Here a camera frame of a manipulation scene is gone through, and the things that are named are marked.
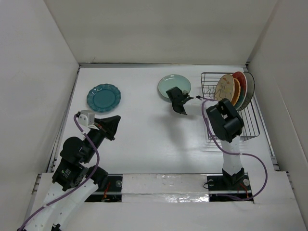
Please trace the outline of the red plate blue flower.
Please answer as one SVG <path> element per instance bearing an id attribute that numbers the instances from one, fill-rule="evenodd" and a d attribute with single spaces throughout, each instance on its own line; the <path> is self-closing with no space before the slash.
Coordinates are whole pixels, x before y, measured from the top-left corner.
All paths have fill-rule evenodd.
<path id="1" fill-rule="evenodd" d="M 235 79 L 237 79 L 240 83 L 240 88 L 241 88 L 240 96 L 239 96 L 237 103 L 235 104 L 236 110 L 239 111 L 240 107 L 244 103 L 244 99 L 245 99 L 246 94 L 247 94 L 247 79 L 246 79 L 245 74 L 243 72 L 240 72 L 240 71 L 233 73 L 232 76 Z"/>

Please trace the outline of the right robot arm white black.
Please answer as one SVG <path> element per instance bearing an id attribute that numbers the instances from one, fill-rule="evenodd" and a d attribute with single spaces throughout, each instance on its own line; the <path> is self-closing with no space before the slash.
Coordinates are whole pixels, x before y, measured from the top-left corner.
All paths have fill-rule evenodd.
<path id="1" fill-rule="evenodd" d="M 166 91 L 176 113 L 202 116 L 209 134 L 216 136 L 223 153 L 221 181 L 225 190 L 234 189 L 244 176 L 240 158 L 240 135 L 244 122 L 230 100 L 220 101 L 203 97 L 191 97 L 178 87 Z"/>

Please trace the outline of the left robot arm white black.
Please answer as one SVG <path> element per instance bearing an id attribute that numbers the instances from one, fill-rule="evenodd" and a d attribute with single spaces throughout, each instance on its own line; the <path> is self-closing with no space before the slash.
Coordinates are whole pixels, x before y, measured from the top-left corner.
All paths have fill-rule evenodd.
<path id="1" fill-rule="evenodd" d="M 99 167 L 98 148 L 103 140 L 115 139 L 120 119 L 119 115 L 95 118 L 88 110 L 74 115 L 84 138 L 70 137 L 64 142 L 43 204 L 23 222 L 20 231 L 64 231 L 88 197 L 106 188 L 108 172 Z"/>

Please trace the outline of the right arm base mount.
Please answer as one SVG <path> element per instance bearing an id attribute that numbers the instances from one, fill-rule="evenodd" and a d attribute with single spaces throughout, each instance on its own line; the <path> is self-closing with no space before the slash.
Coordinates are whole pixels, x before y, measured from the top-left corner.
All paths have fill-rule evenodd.
<path id="1" fill-rule="evenodd" d="M 206 176 L 206 182 L 203 187 L 208 190 L 210 202 L 231 202 L 251 198 L 253 193 L 250 185 L 248 173 L 241 171 L 242 176 L 236 174 L 238 177 L 236 182 L 232 182 L 232 178 L 224 176 L 222 173 L 209 174 Z"/>

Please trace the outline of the light blue flower plate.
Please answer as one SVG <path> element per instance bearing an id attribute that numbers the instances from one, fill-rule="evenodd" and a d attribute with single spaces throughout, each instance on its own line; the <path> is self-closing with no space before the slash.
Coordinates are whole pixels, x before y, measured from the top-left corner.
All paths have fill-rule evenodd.
<path id="1" fill-rule="evenodd" d="M 167 75 L 158 82 L 157 91 L 159 97 L 163 101 L 170 102 L 167 90 L 173 87 L 178 87 L 183 93 L 190 93 L 192 88 L 190 81 L 186 77 L 178 74 Z"/>

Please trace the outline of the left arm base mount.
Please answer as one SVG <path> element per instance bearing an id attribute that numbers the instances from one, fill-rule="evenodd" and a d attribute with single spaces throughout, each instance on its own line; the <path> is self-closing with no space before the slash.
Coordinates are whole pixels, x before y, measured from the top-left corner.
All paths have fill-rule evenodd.
<path id="1" fill-rule="evenodd" d="M 85 202 L 95 203 L 114 203 L 122 201 L 123 175 L 112 174 L 108 176 L 107 183 L 104 187 L 99 188 L 90 195 Z"/>

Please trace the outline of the orange woven plate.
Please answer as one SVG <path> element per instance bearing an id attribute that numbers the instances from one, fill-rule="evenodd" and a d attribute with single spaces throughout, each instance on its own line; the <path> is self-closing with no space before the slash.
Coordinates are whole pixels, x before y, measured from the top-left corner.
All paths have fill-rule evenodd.
<path id="1" fill-rule="evenodd" d="M 241 85 L 238 79 L 234 78 L 234 94 L 233 94 L 233 98 L 231 100 L 231 103 L 233 106 L 236 105 L 236 103 L 239 100 L 240 97 L 240 93 L 241 93 Z"/>

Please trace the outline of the grey tree plate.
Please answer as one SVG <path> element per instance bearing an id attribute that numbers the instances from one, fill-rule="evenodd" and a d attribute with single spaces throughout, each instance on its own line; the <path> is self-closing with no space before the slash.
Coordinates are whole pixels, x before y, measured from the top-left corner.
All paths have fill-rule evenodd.
<path id="1" fill-rule="evenodd" d="M 239 107 L 238 111 L 245 109 L 249 105 L 249 103 L 251 102 L 254 96 L 254 92 L 255 92 L 255 79 L 253 75 L 250 72 L 244 72 L 244 75 L 246 77 L 246 82 L 247 82 L 247 87 L 246 87 L 247 92 L 246 92 L 245 99 L 242 105 Z"/>

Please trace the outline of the beige bird plate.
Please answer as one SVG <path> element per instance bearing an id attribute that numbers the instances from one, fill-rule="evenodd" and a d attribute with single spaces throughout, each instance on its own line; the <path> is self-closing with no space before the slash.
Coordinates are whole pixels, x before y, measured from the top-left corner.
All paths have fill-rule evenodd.
<path id="1" fill-rule="evenodd" d="M 233 76 L 231 74 L 225 74 L 220 78 L 216 85 L 214 99 L 216 101 L 220 101 L 222 99 L 228 99 L 229 101 L 232 101 L 234 91 L 235 85 Z"/>

